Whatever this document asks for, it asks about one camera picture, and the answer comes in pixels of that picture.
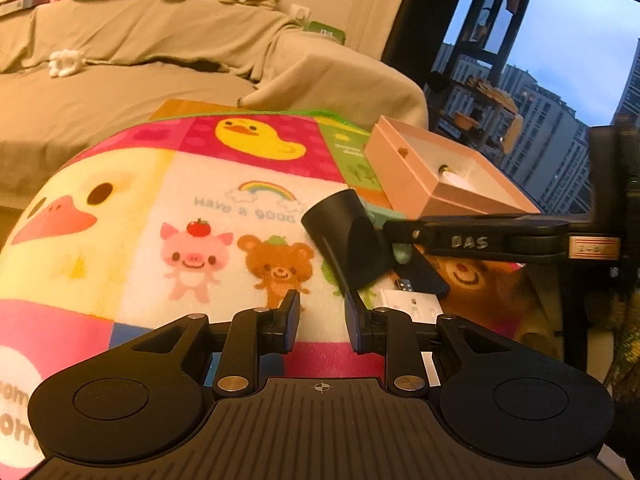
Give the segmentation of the teal plastic tool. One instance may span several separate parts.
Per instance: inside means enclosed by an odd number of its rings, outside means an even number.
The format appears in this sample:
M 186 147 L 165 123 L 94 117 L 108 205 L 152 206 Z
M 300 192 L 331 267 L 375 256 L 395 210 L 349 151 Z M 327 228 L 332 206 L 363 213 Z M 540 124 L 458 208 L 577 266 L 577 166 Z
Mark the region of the teal plastic tool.
M 395 261 L 399 264 L 409 263 L 413 241 L 405 226 L 406 216 L 401 212 L 369 203 L 366 200 L 362 204 L 376 232 L 382 236 L 387 245 L 390 245 Z

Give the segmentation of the white round cream jar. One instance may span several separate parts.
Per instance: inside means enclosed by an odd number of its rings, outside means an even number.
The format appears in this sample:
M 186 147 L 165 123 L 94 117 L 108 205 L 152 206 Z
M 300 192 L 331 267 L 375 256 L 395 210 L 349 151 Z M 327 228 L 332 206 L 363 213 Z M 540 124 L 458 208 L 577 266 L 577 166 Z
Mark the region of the white round cream jar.
M 455 186 L 456 188 L 462 188 L 462 190 L 474 193 L 474 186 L 460 174 L 457 174 L 447 165 L 442 165 L 438 168 L 439 180 L 442 182 Z

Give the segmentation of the small white usb charger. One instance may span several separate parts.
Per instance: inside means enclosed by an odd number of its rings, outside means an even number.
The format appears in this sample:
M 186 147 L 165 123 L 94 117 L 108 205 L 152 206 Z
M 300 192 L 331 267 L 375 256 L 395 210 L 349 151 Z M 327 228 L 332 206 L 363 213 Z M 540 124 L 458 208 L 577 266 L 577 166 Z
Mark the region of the small white usb charger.
M 390 308 L 407 313 L 413 322 L 435 324 L 442 307 L 435 295 L 425 292 L 405 292 L 399 289 L 381 289 L 376 308 Z

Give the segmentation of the black curved plastic holder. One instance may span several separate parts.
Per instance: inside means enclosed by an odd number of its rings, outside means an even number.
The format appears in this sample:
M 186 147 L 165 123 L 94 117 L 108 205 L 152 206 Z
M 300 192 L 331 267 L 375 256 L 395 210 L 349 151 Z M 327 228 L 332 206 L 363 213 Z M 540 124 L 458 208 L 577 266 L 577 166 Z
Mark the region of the black curved plastic holder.
M 308 209 L 302 225 L 341 292 L 363 289 L 393 269 L 392 248 L 375 229 L 357 193 L 334 193 Z

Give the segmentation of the colourful cartoon play mat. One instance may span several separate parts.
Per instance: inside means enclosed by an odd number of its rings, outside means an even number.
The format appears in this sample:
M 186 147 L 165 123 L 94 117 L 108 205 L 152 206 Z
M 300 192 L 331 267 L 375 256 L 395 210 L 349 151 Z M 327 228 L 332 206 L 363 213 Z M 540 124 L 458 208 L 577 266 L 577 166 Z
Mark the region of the colourful cartoon play mat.
M 276 375 L 373 376 L 350 350 L 335 278 L 300 219 L 352 188 L 408 211 L 397 138 L 320 112 L 157 119 L 78 154 L 50 177 L 1 252 L 1 474 L 42 453 L 27 403 L 47 377 L 180 316 L 214 322 L 302 295 Z

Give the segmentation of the pink cardboard gift box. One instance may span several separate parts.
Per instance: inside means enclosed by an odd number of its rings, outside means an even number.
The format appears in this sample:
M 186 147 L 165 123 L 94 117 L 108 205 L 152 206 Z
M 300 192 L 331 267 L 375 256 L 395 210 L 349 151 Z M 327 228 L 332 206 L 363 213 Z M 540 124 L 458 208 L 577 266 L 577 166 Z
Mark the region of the pink cardboard gift box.
M 378 120 L 364 154 L 390 204 L 411 219 L 538 211 L 478 151 L 393 118 Z

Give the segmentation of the black metal balcony shelf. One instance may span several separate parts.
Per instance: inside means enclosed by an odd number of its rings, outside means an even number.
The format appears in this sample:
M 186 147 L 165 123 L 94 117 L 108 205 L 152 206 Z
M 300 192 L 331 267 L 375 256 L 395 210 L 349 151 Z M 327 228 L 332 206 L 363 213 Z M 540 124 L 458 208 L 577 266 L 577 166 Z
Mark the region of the black metal balcony shelf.
M 518 114 L 503 71 L 529 0 L 467 3 L 456 41 L 442 44 L 424 86 L 428 128 L 498 164 Z

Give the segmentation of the green digital clock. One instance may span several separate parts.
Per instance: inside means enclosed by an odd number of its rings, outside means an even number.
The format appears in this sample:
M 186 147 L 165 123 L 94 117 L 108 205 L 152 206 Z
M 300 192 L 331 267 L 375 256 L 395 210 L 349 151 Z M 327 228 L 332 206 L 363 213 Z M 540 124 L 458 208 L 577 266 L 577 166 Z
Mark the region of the green digital clock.
M 345 44 L 346 35 L 344 30 L 336 28 L 334 26 L 324 24 L 318 21 L 309 21 L 304 25 L 304 29 L 306 32 L 313 32 L 314 34 L 319 34 L 322 36 L 326 36 L 332 38 L 337 41 L 339 44 Z

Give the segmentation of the beige covered sofa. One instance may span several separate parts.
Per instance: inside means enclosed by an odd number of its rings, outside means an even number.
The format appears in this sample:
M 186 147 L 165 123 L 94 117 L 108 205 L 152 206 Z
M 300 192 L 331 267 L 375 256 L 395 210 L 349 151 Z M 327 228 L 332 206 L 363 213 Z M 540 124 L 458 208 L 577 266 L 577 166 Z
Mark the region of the beige covered sofa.
M 49 76 L 52 52 L 86 66 Z M 285 14 L 214 0 L 65 0 L 1 21 L 1 203 L 22 209 L 64 162 L 171 99 L 329 110 L 370 129 L 422 127 L 405 75 Z

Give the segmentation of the small white plush toy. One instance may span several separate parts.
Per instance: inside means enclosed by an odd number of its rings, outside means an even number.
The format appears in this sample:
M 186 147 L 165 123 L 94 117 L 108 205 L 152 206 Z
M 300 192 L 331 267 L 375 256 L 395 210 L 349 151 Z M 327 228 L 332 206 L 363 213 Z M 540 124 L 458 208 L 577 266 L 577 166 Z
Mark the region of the small white plush toy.
M 73 76 L 85 66 L 86 61 L 77 50 L 58 50 L 52 52 L 49 56 L 49 76 L 51 78 Z

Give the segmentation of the white wall socket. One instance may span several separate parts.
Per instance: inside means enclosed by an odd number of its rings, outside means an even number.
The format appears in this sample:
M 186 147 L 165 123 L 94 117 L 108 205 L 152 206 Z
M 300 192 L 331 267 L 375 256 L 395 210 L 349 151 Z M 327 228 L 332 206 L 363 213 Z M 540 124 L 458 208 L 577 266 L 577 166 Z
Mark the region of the white wall socket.
M 294 18 L 297 24 L 306 28 L 309 23 L 311 10 L 308 6 L 301 6 L 300 4 L 292 3 L 288 8 L 288 14 L 291 18 Z

